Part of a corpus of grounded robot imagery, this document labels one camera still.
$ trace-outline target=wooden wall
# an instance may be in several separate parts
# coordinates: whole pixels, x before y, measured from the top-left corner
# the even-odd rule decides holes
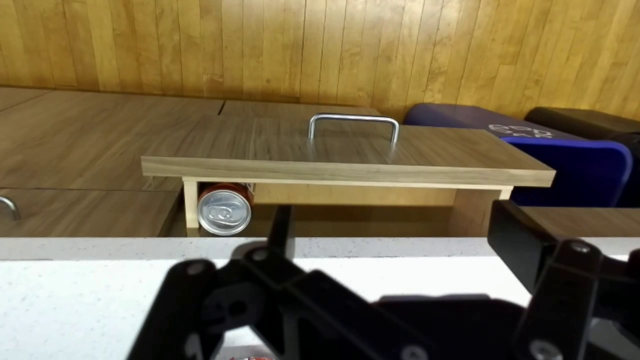
[[[640,0],[0,0],[0,84],[640,119]]]

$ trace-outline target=metal handle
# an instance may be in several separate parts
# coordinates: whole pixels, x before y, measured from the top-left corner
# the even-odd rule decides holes
[[[12,200],[11,200],[11,198],[7,198],[7,196],[0,196],[0,203],[3,203],[9,211],[12,211],[15,220],[19,220],[19,219],[20,219],[20,212],[19,212],[17,203],[12,203]]]
[[[309,139],[316,139],[316,123],[321,120],[350,120],[350,123],[387,123],[392,126],[392,144],[399,144],[400,139],[400,125],[395,119],[387,117],[356,117],[356,114],[315,114],[309,120]]]

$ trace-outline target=wire handle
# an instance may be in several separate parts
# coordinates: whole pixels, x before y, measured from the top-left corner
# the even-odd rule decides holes
[[[19,220],[19,219],[20,219],[20,212],[19,212],[17,203],[12,203],[12,200],[11,200],[11,198],[7,198],[7,196],[0,196],[0,204],[5,204],[9,211],[12,211],[15,220]]]
[[[387,119],[387,117],[356,117],[356,114],[315,114],[309,120],[309,139],[315,140],[316,139],[316,123],[321,120],[349,120],[349,123],[387,123],[392,126],[392,144],[399,144],[400,139],[400,125],[395,119]]]

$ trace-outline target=screw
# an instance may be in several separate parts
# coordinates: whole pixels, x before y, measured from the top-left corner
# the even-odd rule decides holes
[[[186,269],[186,274],[197,277],[197,274],[205,272],[205,269],[206,269],[206,262],[195,262]]]
[[[586,242],[573,242],[573,249],[577,250],[577,252],[580,252],[580,255],[589,255],[590,250],[592,250],[592,247],[590,245],[586,245]]]
[[[421,347],[404,347],[403,360],[429,360],[429,355]]]
[[[553,343],[547,343],[547,341],[533,341],[528,351],[537,360],[563,360],[563,353]]]
[[[255,258],[256,262],[263,262],[263,260],[269,258],[269,252],[266,252],[264,249],[260,249],[260,250],[256,250],[256,252],[252,255],[252,258]]]

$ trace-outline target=can lid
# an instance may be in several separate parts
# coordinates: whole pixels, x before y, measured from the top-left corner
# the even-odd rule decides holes
[[[239,235],[252,220],[250,203],[232,191],[214,191],[200,198],[200,227],[210,235]]]

